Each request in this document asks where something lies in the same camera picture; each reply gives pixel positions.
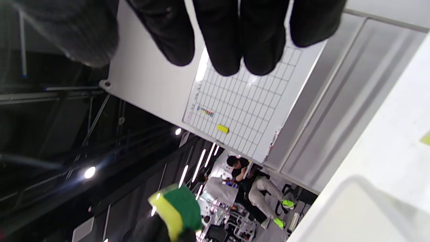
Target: black glove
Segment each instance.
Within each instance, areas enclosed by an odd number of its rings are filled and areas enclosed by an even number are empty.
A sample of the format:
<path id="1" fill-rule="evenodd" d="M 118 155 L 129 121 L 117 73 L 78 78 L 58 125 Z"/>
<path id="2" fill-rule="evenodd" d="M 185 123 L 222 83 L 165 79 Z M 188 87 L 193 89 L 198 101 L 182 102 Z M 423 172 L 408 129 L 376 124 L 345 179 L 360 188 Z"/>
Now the black glove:
<path id="1" fill-rule="evenodd" d="M 195 242 L 196 234 L 191 229 L 185 229 L 176 242 Z M 172 242 L 164 221 L 154 214 L 152 217 L 138 221 L 131 240 L 124 242 Z"/>

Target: neon yellow shoe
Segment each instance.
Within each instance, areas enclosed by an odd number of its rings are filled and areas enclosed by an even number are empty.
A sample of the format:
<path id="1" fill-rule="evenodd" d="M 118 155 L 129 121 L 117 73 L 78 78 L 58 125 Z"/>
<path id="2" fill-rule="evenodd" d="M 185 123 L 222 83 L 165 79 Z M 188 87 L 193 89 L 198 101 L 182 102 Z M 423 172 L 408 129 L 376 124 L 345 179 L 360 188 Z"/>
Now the neon yellow shoe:
<path id="1" fill-rule="evenodd" d="M 282 221 L 282 220 L 280 220 L 278 217 L 277 217 L 277 218 L 275 218 L 275 219 L 273 220 L 273 222 L 275 222 L 275 223 L 276 223 L 276 225 L 277 225 L 277 226 L 279 226 L 279 228 L 281 228 L 282 230 L 283 230 L 283 229 L 285 229 L 285 222 L 284 222 L 284 221 Z"/>
<path id="2" fill-rule="evenodd" d="M 293 210 L 295 208 L 294 202 L 286 199 L 282 200 L 282 206 L 290 210 Z"/>

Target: green and yellow sponge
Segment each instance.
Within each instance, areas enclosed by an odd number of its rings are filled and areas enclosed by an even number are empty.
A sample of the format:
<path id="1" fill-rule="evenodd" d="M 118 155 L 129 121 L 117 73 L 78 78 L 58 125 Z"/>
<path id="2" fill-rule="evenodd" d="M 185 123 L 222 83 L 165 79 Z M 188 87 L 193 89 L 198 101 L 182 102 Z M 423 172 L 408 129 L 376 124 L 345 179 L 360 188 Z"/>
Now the green and yellow sponge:
<path id="1" fill-rule="evenodd" d="M 148 202 L 157 208 L 171 242 L 177 241 L 186 228 L 194 231 L 202 228 L 200 206 L 186 186 L 178 188 L 178 184 L 171 185 L 150 196 Z"/>

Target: finger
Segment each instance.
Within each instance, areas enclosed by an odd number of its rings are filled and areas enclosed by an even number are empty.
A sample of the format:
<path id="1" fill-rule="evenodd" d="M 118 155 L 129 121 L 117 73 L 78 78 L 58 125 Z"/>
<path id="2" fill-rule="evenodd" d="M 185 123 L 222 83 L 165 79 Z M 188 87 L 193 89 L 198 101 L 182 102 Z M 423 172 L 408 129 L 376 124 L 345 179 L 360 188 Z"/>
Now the finger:
<path id="1" fill-rule="evenodd" d="M 284 21 L 288 4 L 288 0 L 240 2 L 243 61 L 254 75 L 269 74 L 282 57 L 286 43 Z"/>
<path id="2" fill-rule="evenodd" d="M 194 57 L 194 31 L 184 0 L 127 0 L 158 49 L 174 65 Z"/>
<path id="3" fill-rule="evenodd" d="M 341 23 L 346 0 L 294 1 L 290 18 L 291 40 L 308 47 L 331 37 Z"/>
<path id="4" fill-rule="evenodd" d="M 101 67 L 117 49 L 117 21 L 104 0 L 12 0 L 12 4 L 75 61 Z"/>
<path id="5" fill-rule="evenodd" d="M 193 0 L 193 3 L 213 67 L 223 76 L 237 73 L 242 58 L 237 1 Z"/>

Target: fluorescent light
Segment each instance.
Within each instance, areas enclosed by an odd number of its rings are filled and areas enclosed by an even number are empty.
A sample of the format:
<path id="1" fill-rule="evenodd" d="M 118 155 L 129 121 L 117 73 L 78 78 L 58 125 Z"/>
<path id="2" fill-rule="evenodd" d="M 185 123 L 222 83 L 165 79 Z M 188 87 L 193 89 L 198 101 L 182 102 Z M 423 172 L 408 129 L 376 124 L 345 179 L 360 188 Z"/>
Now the fluorescent light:
<path id="1" fill-rule="evenodd" d="M 199 191 L 197 192 L 196 201 L 199 200 L 200 193 L 202 192 L 203 184 L 200 185 Z"/>
<path id="2" fill-rule="evenodd" d="M 199 163 L 197 163 L 196 171 L 194 172 L 194 175 L 193 175 L 193 180 L 191 182 L 194 182 L 194 180 L 197 177 L 197 173 L 199 173 L 200 165 L 202 164 L 202 160 L 203 160 L 203 156 L 205 156 L 205 152 L 206 152 L 206 149 L 202 151 L 202 154 L 199 159 Z"/>
<path id="3" fill-rule="evenodd" d="M 208 164 L 209 164 L 209 160 L 211 159 L 212 152 L 214 151 L 214 148 L 215 148 L 215 142 L 212 144 L 212 148 L 211 148 L 211 151 L 209 152 L 208 159 L 206 160 L 205 167 L 208 166 Z"/>
<path id="4" fill-rule="evenodd" d="M 218 149 L 219 149 L 219 146 L 217 146 L 216 147 L 216 149 L 215 149 L 215 153 L 214 153 L 214 156 L 216 155 L 216 153 L 218 152 Z"/>
<path id="5" fill-rule="evenodd" d="M 91 178 L 92 176 L 94 176 L 94 173 L 95 173 L 95 167 L 94 167 L 94 166 L 92 166 L 92 167 L 88 168 L 88 169 L 85 171 L 84 177 L 85 177 L 86 179 L 89 179 L 89 178 Z"/>
<path id="6" fill-rule="evenodd" d="M 187 170 L 188 170 L 188 165 L 185 166 L 184 172 L 182 172 L 182 177 L 181 177 L 181 180 L 179 181 L 179 187 L 181 187 L 182 183 L 184 182 L 185 174 L 187 174 Z"/>
<path id="7" fill-rule="evenodd" d="M 153 206 L 151 211 L 151 217 L 154 216 L 156 210 L 157 210 L 157 207 Z"/>

